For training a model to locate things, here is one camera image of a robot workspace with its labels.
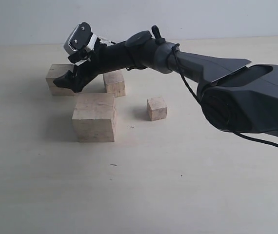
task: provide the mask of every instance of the robotic arm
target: robotic arm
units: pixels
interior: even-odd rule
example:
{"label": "robotic arm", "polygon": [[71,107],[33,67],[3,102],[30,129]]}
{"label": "robotic arm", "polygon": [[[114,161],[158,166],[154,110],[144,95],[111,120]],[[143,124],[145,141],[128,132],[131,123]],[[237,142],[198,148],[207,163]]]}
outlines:
{"label": "robotic arm", "polygon": [[[57,87],[81,92],[97,75],[120,69],[151,68],[163,74],[177,72],[217,129],[248,140],[278,144],[243,134],[278,137],[278,65],[248,67],[246,59],[215,58],[181,52],[159,29],[139,32],[121,43],[96,36],[87,23],[79,24],[64,45],[74,71],[54,80]],[[198,83],[196,94],[186,82]]]}

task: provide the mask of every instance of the wooden cube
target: wooden cube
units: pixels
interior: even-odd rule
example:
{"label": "wooden cube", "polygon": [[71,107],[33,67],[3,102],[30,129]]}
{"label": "wooden cube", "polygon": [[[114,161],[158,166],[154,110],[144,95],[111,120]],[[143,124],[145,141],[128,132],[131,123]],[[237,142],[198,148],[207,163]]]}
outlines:
{"label": "wooden cube", "polygon": [[46,81],[49,90],[54,96],[75,96],[76,94],[70,89],[57,87],[53,81],[55,78],[63,76],[67,71],[73,71],[74,65],[72,64],[52,64],[46,76]]}
{"label": "wooden cube", "polygon": [[162,97],[147,99],[147,111],[151,121],[167,118],[167,106]]}
{"label": "wooden cube", "polygon": [[126,95],[125,81],[121,70],[103,74],[105,90],[109,94],[122,97]]}
{"label": "wooden cube", "polygon": [[114,142],[116,109],[113,94],[80,94],[72,116],[79,142]]}

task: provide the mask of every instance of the white wall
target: white wall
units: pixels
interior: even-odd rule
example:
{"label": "white wall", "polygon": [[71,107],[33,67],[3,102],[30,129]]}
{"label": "white wall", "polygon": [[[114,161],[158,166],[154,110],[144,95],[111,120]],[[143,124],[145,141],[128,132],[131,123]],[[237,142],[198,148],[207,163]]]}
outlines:
{"label": "white wall", "polygon": [[64,43],[81,21],[124,40],[157,24],[164,37],[278,35],[277,0],[0,0],[0,44]]}

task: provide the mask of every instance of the large wooden block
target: large wooden block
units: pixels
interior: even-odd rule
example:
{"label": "large wooden block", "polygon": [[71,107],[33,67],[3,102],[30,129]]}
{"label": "large wooden block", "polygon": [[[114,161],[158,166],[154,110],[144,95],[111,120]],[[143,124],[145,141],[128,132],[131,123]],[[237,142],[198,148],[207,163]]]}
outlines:
{"label": "large wooden block", "polygon": [[114,142],[116,109],[113,94],[80,94],[72,116],[79,142]]}
{"label": "large wooden block", "polygon": [[109,94],[122,97],[126,95],[125,81],[121,70],[103,74],[105,90]]}
{"label": "large wooden block", "polygon": [[72,64],[52,64],[46,76],[49,90],[54,96],[75,96],[76,94],[70,89],[58,88],[54,83],[54,79],[63,76],[67,71],[73,71]]}
{"label": "large wooden block", "polygon": [[151,121],[167,118],[167,106],[162,97],[147,99],[147,111]]}

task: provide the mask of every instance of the black wire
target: black wire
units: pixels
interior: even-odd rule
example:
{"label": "black wire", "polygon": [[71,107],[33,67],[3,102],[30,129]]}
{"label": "black wire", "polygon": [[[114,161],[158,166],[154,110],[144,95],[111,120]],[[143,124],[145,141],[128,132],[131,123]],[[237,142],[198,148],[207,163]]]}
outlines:
{"label": "black wire", "polygon": [[[177,66],[177,69],[178,69],[178,72],[184,82],[184,84],[187,86],[188,90],[190,91],[190,93],[192,94],[192,96],[195,98],[195,100],[198,102],[198,104],[201,106],[201,102],[199,100],[199,98],[197,97],[197,95],[194,93],[194,91],[192,90],[192,88],[189,86],[188,82],[186,81],[184,75],[183,75],[183,70],[181,68],[181,65],[178,61],[178,58],[177,58],[177,47],[179,47],[180,44],[176,44],[172,47],[172,51],[173,51],[173,54],[174,54],[174,57],[175,57],[175,62],[176,62],[176,66]],[[238,133],[236,131],[231,131],[233,134],[243,138],[243,139],[246,139],[246,140],[250,140],[250,141],[254,141],[254,142],[258,142],[258,143],[262,143],[262,144],[266,144],[266,145],[271,145],[271,146],[274,146],[274,147],[277,147],[278,148],[278,144],[277,143],[274,143],[274,142],[271,142],[271,141],[266,141],[266,140],[262,140],[262,139],[258,139],[258,138],[253,138],[253,137],[250,137],[250,136],[246,136],[246,135],[243,135],[241,133]]]}

